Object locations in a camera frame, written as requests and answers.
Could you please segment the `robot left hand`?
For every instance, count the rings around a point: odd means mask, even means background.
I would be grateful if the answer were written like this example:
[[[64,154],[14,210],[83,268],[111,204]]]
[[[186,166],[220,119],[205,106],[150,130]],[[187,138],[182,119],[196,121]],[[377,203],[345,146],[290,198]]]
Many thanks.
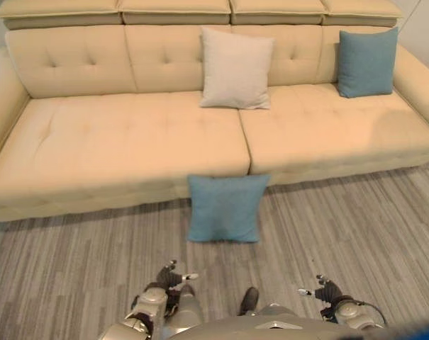
[[[161,288],[168,290],[170,288],[178,286],[179,284],[185,283],[186,281],[193,281],[199,278],[199,274],[197,273],[175,273],[174,270],[176,268],[176,265],[177,260],[173,259],[168,264],[166,264],[157,274],[156,282]]]

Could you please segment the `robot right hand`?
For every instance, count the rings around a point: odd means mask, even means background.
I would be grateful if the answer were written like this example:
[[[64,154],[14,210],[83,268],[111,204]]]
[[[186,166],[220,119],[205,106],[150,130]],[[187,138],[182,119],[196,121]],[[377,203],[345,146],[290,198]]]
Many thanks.
[[[329,303],[332,303],[335,299],[342,296],[341,289],[327,276],[323,274],[317,274],[316,279],[320,285],[319,288],[315,290],[298,288],[297,293],[301,296],[315,298]]]

